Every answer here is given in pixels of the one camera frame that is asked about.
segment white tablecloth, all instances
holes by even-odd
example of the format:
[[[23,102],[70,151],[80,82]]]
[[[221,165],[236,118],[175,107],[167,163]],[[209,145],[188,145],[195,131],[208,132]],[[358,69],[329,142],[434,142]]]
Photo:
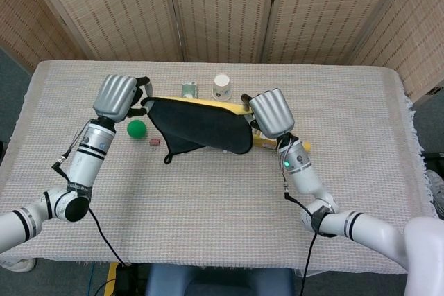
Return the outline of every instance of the white tablecloth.
[[[279,87],[311,160],[342,209],[356,209],[399,230],[432,215],[408,100],[396,72],[381,67],[166,62],[50,61],[37,68],[6,160],[0,211],[24,206],[65,181],[51,165],[72,136],[95,117],[92,105],[108,74],[148,76],[155,96],[179,96],[194,80],[211,98],[212,79],[227,73],[232,102]],[[159,137],[148,117],[148,138]],[[303,268],[312,235],[299,208],[284,200],[273,150],[246,155],[203,148],[163,163],[167,147],[117,135],[94,184],[92,208],[125,261],[188,265]],[[309,203],[311,198],[291,194]],[[115,261],[88,214],[78,223],[50,220],[2,259]],[[311,270],[402,272],[352,241],[318,237]]]

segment small pink object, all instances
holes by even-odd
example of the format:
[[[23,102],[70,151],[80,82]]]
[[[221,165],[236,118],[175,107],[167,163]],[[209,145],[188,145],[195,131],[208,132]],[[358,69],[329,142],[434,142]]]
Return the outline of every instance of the small pink object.
[[[150,139],[150,146],[160,146],[160,139]]]

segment green ball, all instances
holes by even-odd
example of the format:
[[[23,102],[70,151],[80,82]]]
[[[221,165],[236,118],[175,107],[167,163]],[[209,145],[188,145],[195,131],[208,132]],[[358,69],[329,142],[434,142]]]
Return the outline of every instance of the green ball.
[[[126,132],[133,139],[141,139],[146,136],[146,125],[143,121],[130,121]]]

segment black cable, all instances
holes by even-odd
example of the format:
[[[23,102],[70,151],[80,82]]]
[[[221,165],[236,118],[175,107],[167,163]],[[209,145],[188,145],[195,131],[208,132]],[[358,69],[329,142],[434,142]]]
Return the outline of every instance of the black cable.
[[[295,204],[298,204],[300,206],[300,208],[304,209],[307,212],[307,214],[309,215],[310,218],[313,217],[313,214],[310,213],[310,211],[306,208],[306,206],[301,204],[297,199],[295,199],[292,196],[290,196],[288,192],[284,192],[284,198],[287,199],[288,201],[291,201],[291,202],[294,202]]]
[[[307,277],[308,264],[310,262],[311,251],[313,250],[314,241],[316,240],[317,236],[318,234],[314,234],[313,239],[311,240],[310,249],[308,250],[307,262],[305,263],[304,276],[302,277],[302,284],[300,286],[299,296],[302,296],[304,294],[304,285],[305,285],[305,278]]]
[[[97,224],[97,229],[99,229],[100,232],[100,236],[102,236],[103,240],[105,241],[105,243],[108,245],[108,247],[110,248],[110,250],[112,251],[112,253],[116,256],[117,260],[119,261],[119,263],[121,263],[124,266],[128,266],[126,265],[122,259],[120,259],[120,256],[114,251],[114,248],[111,246],[110,242],[108,242],[108,239],[106,239],[105,235],[102,232],[102,228],[100,228],[100,224],[99,221],[97,220],[96,216],[94,215],[94,213],[92,212],[92,210],[90,208],[88,208],[89,213],[91,214],[92,218],[94,219],[94,221],[96,221]]]
[[[97,295],[99,294],[99,291],[100,291],[104,286],[106,286],[109,282],[111,282],[111,281],[116,281],[116,279],[108,280],[108,281],[106,281],[104,284],[102,284],[102,285],[99,287],[99,289],[97,289],[97,291],[96,291],[96,293],[94,294],[94,296],[97,296]]]

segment gray carpet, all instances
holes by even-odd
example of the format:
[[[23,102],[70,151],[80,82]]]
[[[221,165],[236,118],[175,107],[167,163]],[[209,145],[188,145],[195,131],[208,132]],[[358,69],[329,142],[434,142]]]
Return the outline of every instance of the gray carpet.
[[[22,108],[30,76],[0,51],[0,80],[0,140],[8,142]],[[415,126],[418,129],[420,143],[426,151],[444,151],[442,110],[444,110],[444,92],[440,92],[417,108]],[[61,263],[44,259],[39,259],[35,269],[29,273],[17,274],[0,268],[0,294],[3,296],[86,295],[90,272],[91,264]],[[95,265],[92,280],[94,292],[106,280],[107,273],[108,265]],[[403,295],[405,281],[405,275],[327,272],[307,278],[305,295],[398,296]],[[299,289],[300,278],[296,279],[296,285]],[[196,288],[196,296],[209,294],[207,286]],[[215,290],[211,295],[222,294]]]

